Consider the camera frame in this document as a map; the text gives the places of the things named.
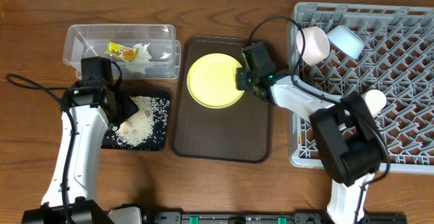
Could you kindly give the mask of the yellow green snack wrapper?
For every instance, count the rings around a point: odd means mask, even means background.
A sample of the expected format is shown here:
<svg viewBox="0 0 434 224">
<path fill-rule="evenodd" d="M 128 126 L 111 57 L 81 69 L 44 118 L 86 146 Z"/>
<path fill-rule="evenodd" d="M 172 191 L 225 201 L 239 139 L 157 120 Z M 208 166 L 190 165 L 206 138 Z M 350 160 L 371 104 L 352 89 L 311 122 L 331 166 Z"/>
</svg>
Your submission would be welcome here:
<svg viewBox="0 0 434 224">
<path fill-rule="evenodd" d="M 106 46 L 105 54 L 122 60 L 124 62 L 131 62 L 136 54 L 138 53 L 138 48 L 131 48 L 125 45 L 114 43 L 109 41 Z"/>
</svg>

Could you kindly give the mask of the yellow plate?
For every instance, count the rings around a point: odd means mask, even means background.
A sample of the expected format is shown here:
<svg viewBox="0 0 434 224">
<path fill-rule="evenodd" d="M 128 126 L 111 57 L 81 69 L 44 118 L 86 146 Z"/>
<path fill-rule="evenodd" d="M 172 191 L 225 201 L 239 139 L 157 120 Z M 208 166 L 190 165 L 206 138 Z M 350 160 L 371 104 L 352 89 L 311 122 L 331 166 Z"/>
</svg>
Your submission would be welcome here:
<svg viewBox="0 0 434 224">
<path fill-rule="evenodd" d="M 236 88 L 235 75 L 242 65 L 227 54 L 212 53 L 198 58 L 189 68 L 186 84 L 200 105 L 223 109 L 234 105 L 244 94 Z"/>
</svg>

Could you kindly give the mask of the light blue bowl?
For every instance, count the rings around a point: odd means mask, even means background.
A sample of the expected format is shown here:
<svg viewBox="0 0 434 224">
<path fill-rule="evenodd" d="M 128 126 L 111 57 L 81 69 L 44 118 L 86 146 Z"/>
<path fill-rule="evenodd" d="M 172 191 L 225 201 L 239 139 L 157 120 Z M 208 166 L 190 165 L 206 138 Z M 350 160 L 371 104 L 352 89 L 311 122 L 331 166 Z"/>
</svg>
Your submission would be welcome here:
<svg viewBox="0 0 434 224">
<path fill-rule="evenodd" d="M 358 59 L 364 49 L 364 42 L 353 31 L 338 25 L 327 34 L 330 42 L 352 59 Z"/>
</svg>

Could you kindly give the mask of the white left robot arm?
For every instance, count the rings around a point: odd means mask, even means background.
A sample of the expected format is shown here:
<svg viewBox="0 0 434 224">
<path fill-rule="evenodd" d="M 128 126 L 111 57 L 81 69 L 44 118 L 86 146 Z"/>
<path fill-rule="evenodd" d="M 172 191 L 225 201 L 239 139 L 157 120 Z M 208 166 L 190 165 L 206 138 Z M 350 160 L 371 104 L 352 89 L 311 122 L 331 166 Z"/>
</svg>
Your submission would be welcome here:
<svg viewBox="0 0 434 224">
<path fill-rule="evenodd" d="M 23 223 L 112 223 L 97 203 L 101 145 L 107 130 L 120 126 L 139 108 L 114 79 L 114 61 L 99 56 L 81 60 L 81 80 L 57 101 L 62 139 L 50 186 Z"/>
</svg>

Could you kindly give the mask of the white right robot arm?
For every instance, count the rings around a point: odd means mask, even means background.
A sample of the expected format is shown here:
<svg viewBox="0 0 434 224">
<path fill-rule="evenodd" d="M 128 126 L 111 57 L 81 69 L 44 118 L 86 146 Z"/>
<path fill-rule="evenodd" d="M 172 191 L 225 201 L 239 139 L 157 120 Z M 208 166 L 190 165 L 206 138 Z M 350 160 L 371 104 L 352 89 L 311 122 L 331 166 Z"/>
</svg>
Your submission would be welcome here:
<svg viewBox="0 0 434 224">
<path fill-rule="evenodd" d="M 238 90 L 288 109 L 311 125 L 321 163 L 332 178 L 327 214 L 333 223 L 360 223 L 368 185 L 378 181 L 387 150 L 374 121 L 378 109 L 356 95 L 339 98 L 278 71 L 266 43 L 242 49 L 246 66 L 236 71 Z"/>
</svg>

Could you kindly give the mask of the white tissue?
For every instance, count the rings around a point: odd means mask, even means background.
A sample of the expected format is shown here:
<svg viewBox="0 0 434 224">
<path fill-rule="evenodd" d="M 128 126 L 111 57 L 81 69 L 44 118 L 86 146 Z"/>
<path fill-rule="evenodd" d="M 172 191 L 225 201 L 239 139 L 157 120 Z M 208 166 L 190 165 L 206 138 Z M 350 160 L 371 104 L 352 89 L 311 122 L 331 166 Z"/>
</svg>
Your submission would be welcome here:
<svg viewBox="0 0 434 224">
<path fill-rule="evenodd" d="M 134 59 L 125 65 L 126 69 L 130 73 L 141 73 L 146 74 L 146 67 L 150 63 L 152 56 L 148 51 L 150 44 L 137 43 L 134 48 L 138 49 Z"/>
</svg>

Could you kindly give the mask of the white green cup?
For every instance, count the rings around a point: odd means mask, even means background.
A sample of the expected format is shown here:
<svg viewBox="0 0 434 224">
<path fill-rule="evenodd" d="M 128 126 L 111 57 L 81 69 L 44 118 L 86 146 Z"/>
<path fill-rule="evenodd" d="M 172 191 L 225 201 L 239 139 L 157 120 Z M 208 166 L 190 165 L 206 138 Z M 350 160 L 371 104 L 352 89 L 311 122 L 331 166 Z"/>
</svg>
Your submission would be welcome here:
<svg viewBox="0 0 434 224">
<path fill-rule="evenodd" d="M 387 98 L 380 90 L 368 90 L 361 96 L 365 100 L 372 117 L 376 117 L 386 106 Z"/>
</svg>

